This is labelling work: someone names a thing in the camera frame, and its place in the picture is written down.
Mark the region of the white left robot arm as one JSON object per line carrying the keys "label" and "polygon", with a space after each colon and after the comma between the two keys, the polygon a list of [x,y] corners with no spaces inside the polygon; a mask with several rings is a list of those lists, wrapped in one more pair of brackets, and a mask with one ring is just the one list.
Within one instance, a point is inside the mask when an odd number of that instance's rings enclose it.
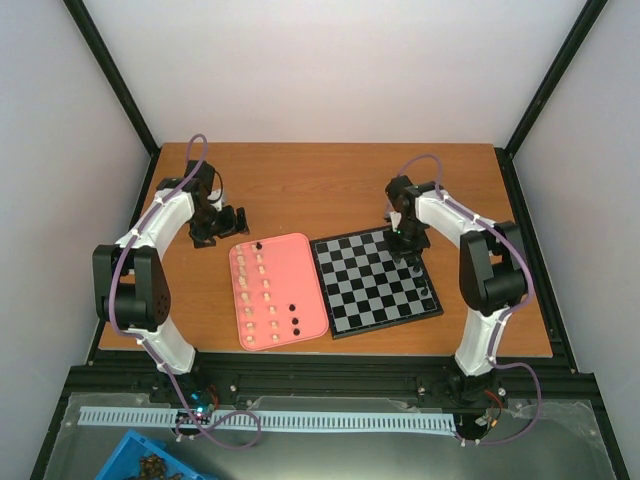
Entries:
{"label": "white left robot arm", "polygon": [[217,176],[207,162],[189,160],[183,177],[160,182],[150,207],[126,234],[92,254],[99,318],[142,346],[159,371],[175,375],[174,392],[190,403],[206,395],[208,378],[193,368],[196,349],[170,317],[162,259],[184,225],[197,249],[249,232],[245,210],[226,204],[224,191],[213,188]]}

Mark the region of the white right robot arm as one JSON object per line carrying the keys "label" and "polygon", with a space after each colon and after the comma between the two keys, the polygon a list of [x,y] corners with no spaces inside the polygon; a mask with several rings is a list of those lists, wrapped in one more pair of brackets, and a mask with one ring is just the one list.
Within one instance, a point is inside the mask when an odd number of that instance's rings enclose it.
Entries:
{"label": "white right robot arm", "polygon": [[385,192],[390,227],[384,238],[394,261],[421,256],[430,246],[427,228],[458,249],[458,284],[468,311],[461,343],[446,368],[445,391],[454,403],[469,405],[492,386],[506,323],[533,289],[519,227],[467,209],[434,181],[415,185],[396,176]]}

